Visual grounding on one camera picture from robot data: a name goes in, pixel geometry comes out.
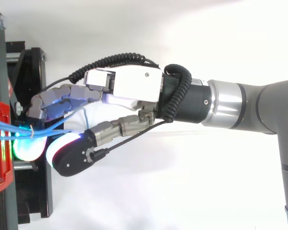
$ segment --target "screw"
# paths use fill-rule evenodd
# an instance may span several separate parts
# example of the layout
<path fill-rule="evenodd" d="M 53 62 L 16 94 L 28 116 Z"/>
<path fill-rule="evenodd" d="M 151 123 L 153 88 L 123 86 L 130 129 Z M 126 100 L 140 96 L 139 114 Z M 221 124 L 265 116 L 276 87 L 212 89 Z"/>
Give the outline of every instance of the screw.
<path fill-rule="evenodd" d="M 47 54 L 45 52 L 41 53 L 41 59 L 43 62 L 47 61 Z"/>
<path fill-rule="evenodd" d="M 15 104 L 15 111 L 17 116 L 21 115 L 21 112 L 24 110 L 24 108 L 21 106 L 21 104 L 19 102 L 16 102 Z"/>
<path fill-rule="evenodd" d="M 0 15 L 0 29 L 5 30 L 5 17 L 3 15 Z"/>

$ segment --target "blue light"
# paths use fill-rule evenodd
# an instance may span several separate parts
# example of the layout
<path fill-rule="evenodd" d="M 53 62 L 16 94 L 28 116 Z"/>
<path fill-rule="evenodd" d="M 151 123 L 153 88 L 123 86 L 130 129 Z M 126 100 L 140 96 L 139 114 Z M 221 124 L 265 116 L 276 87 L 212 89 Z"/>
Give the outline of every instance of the blue light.
<path fill-rule="evenodd" d="M 47 137 L 32 139 L 16 139 L 13 143 L 15 156 L 23 161 L 34 161 L 42 155 Z"/>
<path fill-rule="evenodd" d="M 53 141 L 50 146 L 47 149 L 46 152 L 46 159 L 48 163 L 53 167 L 52 165 L 52 159 L 54 155 L 59 151 L 63 146 L 67 145 L 68 143 L 77 140 L 80 138 L 79 134 L 76 133 L 67 133 L 63 135 L 62 137 L 56 139 Z"/>

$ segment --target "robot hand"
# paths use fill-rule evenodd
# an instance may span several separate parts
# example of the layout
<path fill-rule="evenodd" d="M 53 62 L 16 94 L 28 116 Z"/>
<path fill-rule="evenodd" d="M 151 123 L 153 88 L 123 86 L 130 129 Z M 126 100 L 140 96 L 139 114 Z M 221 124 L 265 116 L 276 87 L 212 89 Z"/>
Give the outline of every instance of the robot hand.
<path fill-rule="evenodd" d="M 104 69 L 113 60 L 139 58 Z M 63 85 L 42 92 L 32 99 L 27 116 L 50 121 L 87 103 L 100 101 L 119 104 L 139 115 L 103 122 L 78 135 L 68 133 L 54 141 L 47 151 L 50 164 L 64 176 L 75 175 L 111 150 L 164 123 L 177 121 L 205 126 L 277 134 L 284 178 L 288 215 L 288 80 L 266 86 L 192 79 L 178 65 L 169 65 L 164 73 L 157 66 L 139 65 L 143 56 L 124 54 L 102 59 L 70 76 L 72 83 L 84 77 L 85 86 Z M 153 125 L 155 118 L 163 122 Z M 109 148 L 94 148 L 114 137 L 132 136 Z"/>

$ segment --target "blue cable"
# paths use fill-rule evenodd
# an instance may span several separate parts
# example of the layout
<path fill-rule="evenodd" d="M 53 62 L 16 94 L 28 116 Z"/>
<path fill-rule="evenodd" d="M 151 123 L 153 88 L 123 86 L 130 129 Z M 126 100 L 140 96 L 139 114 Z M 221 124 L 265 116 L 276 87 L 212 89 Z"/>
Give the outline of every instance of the blue cable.
<path fill-rule="evenodd" d="M 58 127 L 59 125 L 63 124 L 68 119 L 70 119 L 72 116 L 74 116 L 75 113 L 77 113 L 79 110 L 83 110 L 84 111 L 86 127 L 87 127 L 87 129 L 89 129 L 86 109 L 85 108 L 79 108 L 79 109 L 75 110 L 72 114 L 67 116 L 66 118 L 64 118 L 61 121 L 59 121 L 59 122 L 55 123 L 54 125 L 52 125 L 51 127 L 46 128 L 44 130 L 35 131 L 33 137 L 34 138 L 48 137 L 48 136 L 54 136 L 54 135 L 70 132 L 71 130 L 54 130 L 54 129 L 56 127 Z M 5 131 L 9 131 L 9 132 L 14 132 L 14 133 L 20 133 L 20 134 L 24 135 L 24 136 L 20 136 L 20 137 L 0 137 L 0 140 L 26 139 L 26 138 L 31 138 L 31 135 L 32 135 L 32 131 L 31 130 L 27 130 L 27 129 L 24 129 L 24 128 L 12 126 L 12 125 L 6 124 L 6 123 L 1 122 L 1 121 L 0 121 L 0 130 L 5 130 Z"/>
<path fill-rule="evenodd" d="M 36 134 L 42 134 L 42 133 L 47 133 L 52 131 L 53 129 L 55 129 L 56 127 L 58 127 L 59 125 L 63 124 L 65 121 L 67 121 L 68 119 L 70 119 L 72 116 L 75 115 L 75 113 L 77 113 L 79 110 L 83 110 L 84 111 L 84 116 L 85 116 L 85 121 L 86 121 L 86 127 L 87 129 L 89 129 L 89 124 L 88 124 L 88 118 L 87 118 L 87 113 L 86 113 L 86 109 L 85 108 L 79 108 L 77 110 L 75 110 L 72 114 L 70 114 L 69 116 L 67 116 L 66 118 L 60 120 L 59 122 L 55 123 L 54 125 L 50 126 L 49 128 L 46 128 L 44 130 L 37 130 L 35 131 Z M 6 124 L 4 122 L 0 121 L 0 126 L 3 126 L 4 129 L 6 131 L 10 131 L 10 129 L 17 129 L 17 132 L 22 133 L 22 134 L 28 134 L 30 135 L 32 133 L 32 131 L 24 129 L 24 128 L 20 128 L 20 127 L 16 127 L 16 126 L 12 126 L 9 124 Z"/>
<path fill-rule="evenodd" d="M 50 136 L 55 136 L 58 134 L 66 133 L 66 130 L 58 130 L 59 132 L 57 133 L 50 133 L 47 135 L 34 135 L 32 138 L 31 136 L 19 136 L 19 137 L 1 137 L 0 140 L 16 140 L 16 139 L 34 139 L 34 138 L 43 138 L 43 137 L 50 137 Z"/>

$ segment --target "black coiled cable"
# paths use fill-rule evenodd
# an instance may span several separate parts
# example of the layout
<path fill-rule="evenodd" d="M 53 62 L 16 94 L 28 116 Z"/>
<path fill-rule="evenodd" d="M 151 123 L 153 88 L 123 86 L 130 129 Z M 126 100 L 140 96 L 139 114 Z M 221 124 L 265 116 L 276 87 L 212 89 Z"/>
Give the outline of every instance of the black coiled cable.
<path fill-rule="evenodd" d="M 115 67 L 115 66 L 123 66 L 123 65 L 148 65 L 154 68 L 158 68 L 151 60 L 145 58 L 145 56 L 136 53 L 125 53 L 125 54 L 117 54 L 109 57 L 105 57 L 98 61 L 93 62 L 92 64 L 88 64 L 71 75 L 69 75 L 68 79 L 71 83 L 75 84 L 79 80 L 84 78 L 85 72 L 96 69 L 96 68 L 104 68 L 104 67 Z"/>
<path fill-rule="evenodd" d="M 192 82 L 192 76 L 191 76 L 191 73 L 185 67 L 176 65 L 176 64 L 171 64 L 171 65 L 166 66 L 164 68 L 164 73 L 168 73 L 171 75 L 175 75 L 175 74 L 180 75 L 179 85 L 177 89 L 175 90 L 173 96 L 169 100 L 165 115 L 163 117 L 163 119 L 167 123 L 171 123 L 174 121 L 174 117 L 177 113 L 177 109 L 181 101 L 183 100 L 183 98 L 185 97 L 185 95 L 187 94 L 189 90 L 189 87 Z"/>

